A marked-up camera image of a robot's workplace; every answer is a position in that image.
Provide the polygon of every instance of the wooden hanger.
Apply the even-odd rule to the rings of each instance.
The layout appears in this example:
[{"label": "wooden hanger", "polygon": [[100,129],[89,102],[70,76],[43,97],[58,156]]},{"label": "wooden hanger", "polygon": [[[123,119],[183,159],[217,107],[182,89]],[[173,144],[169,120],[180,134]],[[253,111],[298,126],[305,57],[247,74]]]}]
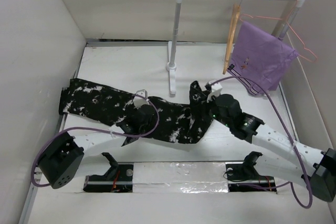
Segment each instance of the wooden hanger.
[{"label": "wooden hanger", "polygon": [[233,10],[232,10],[231,22],[230,22],[229,35],[227,37],[223,74],[226,73],[226,69],[228,68],[229,62],[230,62],[230,59],[231,59],[233,39],[235,37],[235,31],[236,31],[239,15],[240,15],[240,5],[234,4],[233,5]]}]

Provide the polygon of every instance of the white floor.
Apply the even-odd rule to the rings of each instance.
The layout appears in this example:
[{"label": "white floor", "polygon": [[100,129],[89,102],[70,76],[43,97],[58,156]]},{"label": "white floor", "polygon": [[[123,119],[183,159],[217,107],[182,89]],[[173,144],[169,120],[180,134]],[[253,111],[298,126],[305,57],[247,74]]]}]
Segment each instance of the white floor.
[{"label": "white floor", "polygon": [[[186,44],[177,47],[177,95],[169,96],[167,46],[123,46],[86,48],[78,77],[129,92],[146,89],[171,102],[188,103],[189,85],[198,80],[222,78],[225,45]],[[266,98],[249,96],[237,80],[222,83],[223,93],[232,94],[243,111],[263,119],[285,133]],[[279,90],[271,93],[280,114],[290,128],[285,103]],[[68,115],[64,127],[98,124]],[[214,122],[196,145],[163,143],[141,139],[112,153],[118,162],[194,162],[242,160],[251,151],[272,153],[234,138]],[[302,209],[289,187],[279,193],[223,194],[86,194],[79,193],[83,179],[74,179],[59,190],[40,188],[29,223],[333,223],[327,203],[314,199],[310,210]],[[298,188],[299,197],[308,193]]]}]

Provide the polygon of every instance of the white clothing rack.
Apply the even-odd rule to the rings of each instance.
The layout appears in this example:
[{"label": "white clothing rack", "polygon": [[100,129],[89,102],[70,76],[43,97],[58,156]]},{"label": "white clothing rack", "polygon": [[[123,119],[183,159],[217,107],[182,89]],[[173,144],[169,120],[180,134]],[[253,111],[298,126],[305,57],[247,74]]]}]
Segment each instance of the white clothing rack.
[{"label": "white clothing rack", "polygon": [[[296,14],[298,13],[300,7],[303,5],[305,0],[297,0],[296,6],[293,9],[293,12],[290,14],[288,18],[288,22],[284,24],[279,39],[283,40],[286,32],[289,29],[288,24],[290,25]],[[175,72],[176,72],[176,63],[175,63],[175,54],[176,54],[176,44],[177,44],[177,34],[178,34],[178,24],[180,22],[180,12],[181,12],[181,4],[182,0],[176,0],[176,8],[175,8],[175,18],[174,18],[174,28],[173,28],[173,39],[172,41],[169,41],[168,43],[168,64],[166,66],[167,71],[169,72],[169,92],[171,95],[176,94],[176,78],[175,78]]]}]

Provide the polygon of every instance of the transparent plastic sheet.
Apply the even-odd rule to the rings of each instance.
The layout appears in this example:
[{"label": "transparent plastic sheet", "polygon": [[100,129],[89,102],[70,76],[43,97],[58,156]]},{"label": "transparent plastic sheet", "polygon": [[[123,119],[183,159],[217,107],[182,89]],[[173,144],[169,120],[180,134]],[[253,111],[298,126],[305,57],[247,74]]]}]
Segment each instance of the transparent plastic sheet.
[{"label": "transparent plastic sheet", "polygon": [[224,162],[135,163],[134,193],[227,193]]}]

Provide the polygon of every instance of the purple cloth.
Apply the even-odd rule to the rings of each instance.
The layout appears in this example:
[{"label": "purple cloth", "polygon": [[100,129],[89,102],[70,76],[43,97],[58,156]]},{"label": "purple cloth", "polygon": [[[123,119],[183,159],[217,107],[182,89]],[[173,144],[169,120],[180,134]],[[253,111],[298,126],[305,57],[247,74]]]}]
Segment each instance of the purple cloth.
[{"label": "purple cloth", "polygon": [[[276,37],[243,22],[231,56],[228,71],[254,80],[265,90],[276,90],[290,63],[299,54]],[[252,95],[263,92],[253,83],[239,81]]]}]

